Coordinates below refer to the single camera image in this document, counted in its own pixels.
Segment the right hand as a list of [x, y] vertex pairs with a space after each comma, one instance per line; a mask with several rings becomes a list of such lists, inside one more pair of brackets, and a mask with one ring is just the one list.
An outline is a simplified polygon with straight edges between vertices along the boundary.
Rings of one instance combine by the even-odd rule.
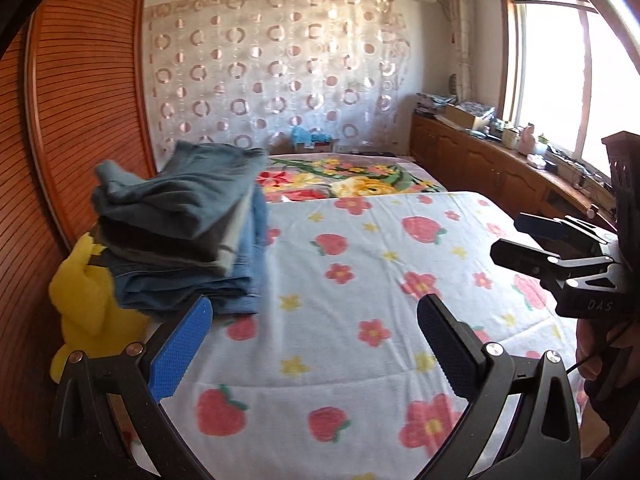
[[[594, 382], [602, 372], [604, 343], [597, 333], [602, 333], [602, 320], [579, 320], [576, 326], [578, 373], [585, 380]], [[629, 326], [626, 323], [606, 329], [606, 340], [612, 340], [620, 331], [623, 333], [613, 341], [612, 348], [631, 348], [627, 363], [618, 376], [616, 386], [622, 388], [639, 377], [639, 322]]]

